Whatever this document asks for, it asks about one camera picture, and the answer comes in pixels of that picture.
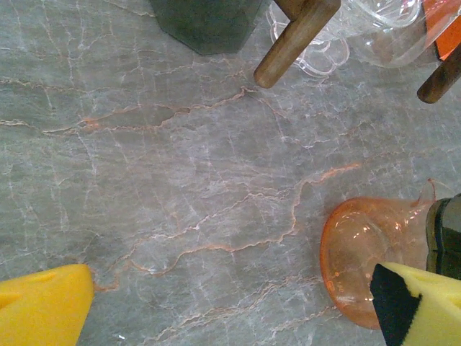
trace orange glass vase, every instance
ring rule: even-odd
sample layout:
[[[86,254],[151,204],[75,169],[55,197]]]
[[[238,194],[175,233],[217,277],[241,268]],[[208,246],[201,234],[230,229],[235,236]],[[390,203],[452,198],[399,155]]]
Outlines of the orange glass vase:
[[[338,309],[354,323],[380,328],[370,293],[378,262],[426,269],[426,216],[446,196],[452,191],[430,179],[418,200],[352,198],[329,216],[321,239],[323,281]]]

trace green glass bottle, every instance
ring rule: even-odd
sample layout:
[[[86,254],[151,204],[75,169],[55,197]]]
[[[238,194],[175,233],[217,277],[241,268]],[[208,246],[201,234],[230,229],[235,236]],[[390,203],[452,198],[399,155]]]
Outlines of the green glass bottle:
[[[427,270],[461,280],[461,195],[436,201],[426,219]]]
[[[269,0],[151,0],[160,27],[199,54],[236,53]]]

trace wooden leg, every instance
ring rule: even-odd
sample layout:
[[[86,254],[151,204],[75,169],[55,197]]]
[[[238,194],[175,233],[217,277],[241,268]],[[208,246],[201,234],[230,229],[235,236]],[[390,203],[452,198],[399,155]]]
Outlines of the wooden leg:
[[[290,0],[277,1],[285,8]],[[306,0],[295,21],[288,24],[254,72],[256,83],[270,88],[280,79],[341,6],[341,0]],[[291,8],[292,18],[296,18]]]
[[[461,43],[421,85],[418,97],[422,102],[435,103],[461,77]]]

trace black foam strip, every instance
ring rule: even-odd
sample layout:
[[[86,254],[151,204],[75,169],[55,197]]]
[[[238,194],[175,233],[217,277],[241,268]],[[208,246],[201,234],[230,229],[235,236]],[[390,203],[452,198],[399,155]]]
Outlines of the black foam strip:
[[[401,346],[421,302],[411,296],[405,280],[397,273],[375,266],[370,290],[387,346]]]

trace orange object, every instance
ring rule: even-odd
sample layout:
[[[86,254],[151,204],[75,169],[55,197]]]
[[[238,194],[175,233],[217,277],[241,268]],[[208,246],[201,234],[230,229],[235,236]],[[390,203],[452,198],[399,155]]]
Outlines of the orange object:
[[[86,265],[0,283],[0,346],[74,346],[93,299]]]
[[[426,31],[436,32],[437,28],[443,28],[447,25],[447,20],[453,13],[457,13],[460,0],[446,1],[436,6],[438,0],[423,0],[423,9],[426,13]],[[448,55],[461,43],[461,17],[445,29],[445,31],[435,40],[437,52],[440,60],[444,61]]]
[[[378,262],[425,268],[431,204],[359,197],[343,202],[328,218],[321,239],[323,281],[338,309],[355,324],[380,327],[370,293]]]
[[[435,45],[439,59],[445,61],[448,56],[461,44],[461,17],[458,17],[443,34],[436,39]]]

